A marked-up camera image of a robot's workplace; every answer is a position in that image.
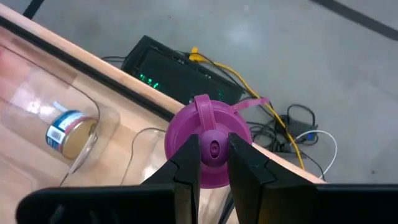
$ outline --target pink plastic object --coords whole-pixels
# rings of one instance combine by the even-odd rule
[[[210,100],[208,95],[194,97],[194,102],[179,111],[170,122],[165,135],[166,158],[170,159],[191,134],[198,134],[202,161],[201,188],[228,185],[228,134],[236,133],[252,143],[249,127],[238,110],[267,102],[267,98],[261,98],[230,106]]]

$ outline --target white cable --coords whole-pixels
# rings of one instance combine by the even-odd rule
[[[328,170],[330,169],[331,165],[333,165],[333,163],[335,162],[335,159],[336,159],[336,156],[337,156],[337,141],[336,141],[335,137],[333,137],[329,132],[327,132],[327,131],[322,131],[322,130],[311,130],[311,131],[306,131],[306,132],[300,134],[299,136],[297,136],[297,137],[294,139],[294,141],[296,141],[296,140],[300,139],[301,137],[303,137],[304,135],[310,134],[310,133],[322,133],[322,134],[326,134],[327,136],[331,137],[332,140],[333,140],[333,142],[335,143],[335,155],[333,156],[333,159],[331,160],[331,162],[330,162],[330,164],[328,165],[328,167],[325,169],[325,171],[324,171],[324,173],[323,173],[323,175],[325,175],[326,172],[328,172]]]

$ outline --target wooden table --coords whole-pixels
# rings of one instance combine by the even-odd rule
[[[0,4],[0,16],[95,68],[111,79],[122,83],[157,105],[173,113],[183,108],[181,103],[143,84],[2,4]],[[53,79],[56,79],[54,77],[58,77],[65,83],[49,85],[53,82]],[[64,181],[71,162],[42,144],[41,140],[37,140],[43,139],[45,134],[42,128],[38,127],[46,124],[33,123],[32,126],[26,127],[23,120],[16,119],[12,123],[18,127],[15,131],[15,129],[10,129],[9,122],[4,120],[5,114],[10,114],[7,113],[9,102],[15,95],[16,89],[27,79],[34,80],[39,83],[38,85],[47,85],[46,88],[54,90],[53,96],[66,101],[66,104],[68,104],[68,101],[71,105],[90,103],[84,101],[84,98],[76,97],[76,89],[79,89],[95,102],[112,108],[119,115],[120,124],[103,152],[98,154],[98,157],[88,159],[81,169],[69,175]],[[132,153],[131,143],[134,136],[144,128],[155,127],[166,130],[168,126],[168,122],[150,111],[3,27],[0,27],[0,116],[3,118],[2,123],[0,123],[0,177],[2,180],[7,179],[7,181],[0,183],[0,199],[2,200],[0,219],[6,220],[7,223],[14,222],[14,210],[18,201],[32,190],[58,186],[61,183],[62,186],[120,185],[129,164]],[[317,177],[277,155],[256,144],[253,144],[253,146],[292,172],[309,181],[322,183]],[[149,156],[150,152],[143,147],[141,151],[134,151],[133,158],[146,161]],[[129,171],[124,184],[140,183],[141,180],[138,178],[142,173],[140,168],[143,168],[145,164],[135,164],[135,166],[138,167]],[[224,200],[227,191],[227,187],[201,190],[201,223],[216,222],[221,211],[220,201]],[[229,219],[229,223],[237,223],[235,212]]]

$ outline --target clear plastic bin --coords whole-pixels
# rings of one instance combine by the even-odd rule
[[[87,172],[118,126],[117,111],[0,45],[0,220],[13,223],[31,191]]]
[[[136,135],[122,185],[140,184],[166,163],[164,137],[165,132],[156,128],[143,129]],[[199,223],[218,222],[229,191],[229,186],[200,190]]]

